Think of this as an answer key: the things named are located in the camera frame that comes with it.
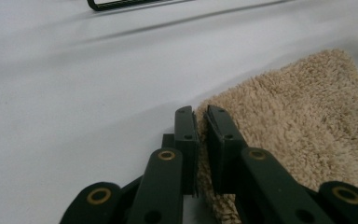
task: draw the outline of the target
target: beige towel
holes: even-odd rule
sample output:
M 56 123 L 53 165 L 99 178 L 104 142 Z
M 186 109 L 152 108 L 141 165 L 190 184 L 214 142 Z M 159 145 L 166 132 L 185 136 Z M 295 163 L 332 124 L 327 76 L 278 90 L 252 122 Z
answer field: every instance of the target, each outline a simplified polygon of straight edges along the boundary
M 225 108 L 249 146 L 270 151 L 300 184 L 358 187 L 358 73 L 342 50 L 310 55 L 204 101 L 196 111 L 202 141 L 207 105 Z M 214 196 L 206 153 L 202 148 L 199 181 L 207 203 L 221 223 L 241 223 L 234 196 Z

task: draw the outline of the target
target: black metal bracket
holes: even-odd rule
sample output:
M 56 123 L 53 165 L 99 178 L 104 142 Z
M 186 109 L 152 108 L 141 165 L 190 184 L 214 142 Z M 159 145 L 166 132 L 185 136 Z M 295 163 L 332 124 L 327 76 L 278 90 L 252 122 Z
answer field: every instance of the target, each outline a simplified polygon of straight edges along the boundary
M 358 223 L 358 188 L 334 181 L 306 189 L 271 153 L 248 147 L 226 110 L 209 105 L 205 118 L 213 189 L 236 194 L 243 223 Z
M 204 117 L 213 189 L 236 194 L 243 223 L 358 224 L 358 188 L 332 181 L 318 192 L 307 189 L 271 153 L 249 147 L 225 109 L 209 105 Z M 61 224 L 181 224 L 183 195 L 198 195 L 199 147 L 196 117 L 191 106 L 182 107 L 143 176 L 122 189 L 105 182 L 86 187 Z

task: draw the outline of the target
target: screw hole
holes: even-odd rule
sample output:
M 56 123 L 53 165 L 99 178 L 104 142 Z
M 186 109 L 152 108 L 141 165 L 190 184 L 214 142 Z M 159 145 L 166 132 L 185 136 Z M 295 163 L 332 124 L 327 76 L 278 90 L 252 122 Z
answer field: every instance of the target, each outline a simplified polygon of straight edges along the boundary
M 87 202 L 93 205 L 105 203 L 111 197 L 112 192 L 107 188 L 94 189 L 87 196 Z
M 175 154 L 171 151 L 162 151 L 158 154 L 158 157 L 164 161 L 170 161 L 175 158 Z
M 264 153 L 262 151 L 258 151 L 258 150 L 250 151 L 249 156 L 252 157 L 253 159 L 259 160 L 259 161 L 262 161 L 267 157 L 266 153 Z
M 333 188 L 333 194 L 346 203 L 358 204 L 358 194 L 351 189 L 337 186 Z
M 147 224 L 155 224 L 161 221 L 161 213 L 158 211 L 150 211 L 144 216 Z
M 186 135 L 185 135 L 185 139 L 187 139 L 187 140 L 193 139 L 193 135 L 191 135 L 191 134 L 186 134 Z
M 232 139 L 234 136 L 232 134 L 226 134 L 225 135 L 225 139 Z
M 296 216 L 304 223 L 313 223 L 315 221 L 313 214 L 303 209 L 296 210 Z

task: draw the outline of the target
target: fluffy towel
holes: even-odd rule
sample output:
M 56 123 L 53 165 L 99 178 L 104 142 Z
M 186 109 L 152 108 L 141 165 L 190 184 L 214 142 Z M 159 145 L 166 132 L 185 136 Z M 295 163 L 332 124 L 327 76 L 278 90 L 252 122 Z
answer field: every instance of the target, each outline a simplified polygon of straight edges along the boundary
M 358 187 L 358 73 L 344 51 L 325 50 L 248 79 L 196 110 L 204 143 L 200 188 L 221 223 L 241 223 L 234 195 L 213 193 L 202 118 L 207 105 L 225 108 L 249 146 L 271 152 L 300 184 L 317 190 L 338 180 Z

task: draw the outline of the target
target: white table surface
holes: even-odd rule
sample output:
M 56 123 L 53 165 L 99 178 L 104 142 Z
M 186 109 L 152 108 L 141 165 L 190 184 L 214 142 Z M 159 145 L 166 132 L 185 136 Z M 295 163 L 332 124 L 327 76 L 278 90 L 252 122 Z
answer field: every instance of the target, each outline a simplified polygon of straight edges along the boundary
M 181 106 L 322 49 L 358 67 L 358 1 L 250 7 L 267 2 L 0 0 L 0 223 L 59 223 L 86 186 L 130 183 Z M 184 209 L 213 223 L 203 199 Z

